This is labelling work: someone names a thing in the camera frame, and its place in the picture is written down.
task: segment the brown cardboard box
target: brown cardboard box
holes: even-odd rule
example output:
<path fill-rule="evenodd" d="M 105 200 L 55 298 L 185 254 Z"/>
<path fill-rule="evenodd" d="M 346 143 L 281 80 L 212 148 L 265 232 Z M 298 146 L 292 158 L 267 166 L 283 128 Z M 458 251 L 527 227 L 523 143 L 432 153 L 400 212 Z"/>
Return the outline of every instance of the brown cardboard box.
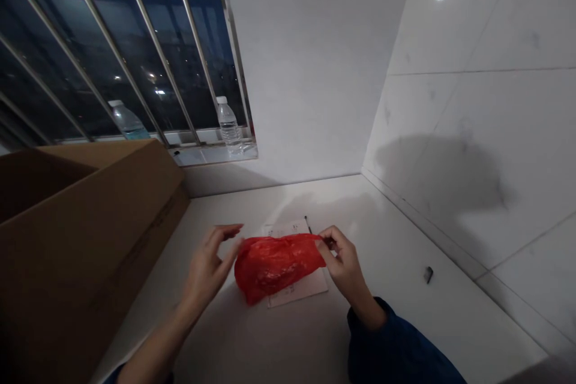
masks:
<path fill-rule="evenodd" d="M 189 199 L 156 140 L 0 157 L 2 382 L 89 380 Z"/>

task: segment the blue jacket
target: blue jacket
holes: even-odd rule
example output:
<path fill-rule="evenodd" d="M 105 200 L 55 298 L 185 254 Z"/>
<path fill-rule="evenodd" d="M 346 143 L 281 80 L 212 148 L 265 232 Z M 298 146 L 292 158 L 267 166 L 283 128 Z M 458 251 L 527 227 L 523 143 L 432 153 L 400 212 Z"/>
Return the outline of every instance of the blue jacket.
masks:
<path fill-rule="evenodd" d="M 376 302 L 386 311 L 386 324 L 368 331 L 352 308 L 348 311 L 350 348 L 348 377 L 352 384 L 466 384 L 450 360 L 432 345 L 412 324 L 397 316 L 379 297 Z M 119 366 L 104 384 L 115 384 L 124 365 Z M 166 384 L 174 380 L 172 374 Z"/>

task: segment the white paper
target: white paper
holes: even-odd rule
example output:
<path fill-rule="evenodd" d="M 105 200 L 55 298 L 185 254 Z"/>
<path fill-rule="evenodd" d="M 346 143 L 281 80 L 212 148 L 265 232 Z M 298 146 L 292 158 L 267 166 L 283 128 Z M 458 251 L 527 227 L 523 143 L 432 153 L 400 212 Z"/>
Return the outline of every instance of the white paper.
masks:
<path fill-rule="evenodd" d="M 266 225 L 264 235 L 271 237 L 283 237 L 291 234 L 309 233 L 306 219 L 300 219 L 285 224 Z M 328 291 L 326 278 L 322 269 L 318 269 L 298 282 L 284 288 L 282 291 L 268 297 L 268 308 L 280 306 L 294 300 L 300 300 L 311 295 Z"/>

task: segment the person's left hand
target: person's left hand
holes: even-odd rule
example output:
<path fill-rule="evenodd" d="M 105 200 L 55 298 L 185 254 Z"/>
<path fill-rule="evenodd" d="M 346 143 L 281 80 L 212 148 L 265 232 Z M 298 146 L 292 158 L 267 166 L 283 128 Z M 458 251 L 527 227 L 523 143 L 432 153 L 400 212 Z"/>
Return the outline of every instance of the person's left hand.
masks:
<path fill-rule="evenodd" d="M 219 225 L 206 234 L 203 244 L 192 257 L 181 307 L 201 314 L 214 299 L 232 268 L 243 239 L 232 245 L 223 260 L 218 257 L 218 247 L 223 241 L 235 237 L 242 226 L 244 224 Z"/>

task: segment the plastic bag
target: plastic bag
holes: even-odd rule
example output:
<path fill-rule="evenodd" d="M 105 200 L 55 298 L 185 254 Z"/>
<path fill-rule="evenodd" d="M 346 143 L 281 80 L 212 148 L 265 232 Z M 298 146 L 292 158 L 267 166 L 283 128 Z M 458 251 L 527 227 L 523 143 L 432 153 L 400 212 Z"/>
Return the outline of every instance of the plastic bag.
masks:
<path fill-rule="evenodd" d="M 276 294 L 317 268 L 325 267 L 316 249 L 314 234 L 295 234 L 281 238 L 252 237 L 238 252 L 234 276 L 249 305 Z"/>

